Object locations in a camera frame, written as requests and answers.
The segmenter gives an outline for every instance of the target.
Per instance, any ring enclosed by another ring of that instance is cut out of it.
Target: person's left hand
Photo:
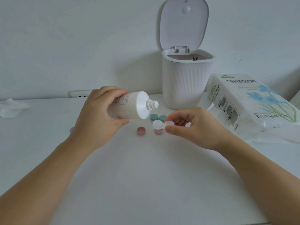
[[[67,141],[85,150],[94,152],[104,146],[128,119],[112,119],[107,113],[108,106],[116,97],[127,94],[114,86],[93,90],[84,103],[74,129]]]

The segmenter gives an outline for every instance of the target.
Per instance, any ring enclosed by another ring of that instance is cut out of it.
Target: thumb
[[[115,125],[117,126],[117,128],[121,128],[123,125],[126,125],[129,123],[129,119],[127,118],[119,118],[119,119],[115,119],[114,120]]]
[[[182,138],[188,139],[190,136],[190,127],[177,126],[177,125],[167,125],[165,131],[169,134],[180,136]]]

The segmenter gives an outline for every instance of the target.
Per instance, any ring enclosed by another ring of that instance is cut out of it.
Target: person
[[[95,150],[129,122],[111,119],[107,107],[127,90],[93,90],[74,129],[43,162],[0,197],[0,224],[48,224],[73,175]],[[300,224],[300,180],[225,129],[201,107],[177,110],[165,131],[214,150],[236,169],[273,225]]]

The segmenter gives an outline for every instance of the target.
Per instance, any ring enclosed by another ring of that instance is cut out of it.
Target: bottle neck
[[[147,100],[146,107],[148,110],[152,110],[154,108],[158,108],[158,102],[154,100]]]

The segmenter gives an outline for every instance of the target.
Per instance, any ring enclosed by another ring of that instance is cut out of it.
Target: bottle label
[[[125,105],[128,103],[130,95],[131,93],[127,93],[126,95],[115,98],[111,105]]]

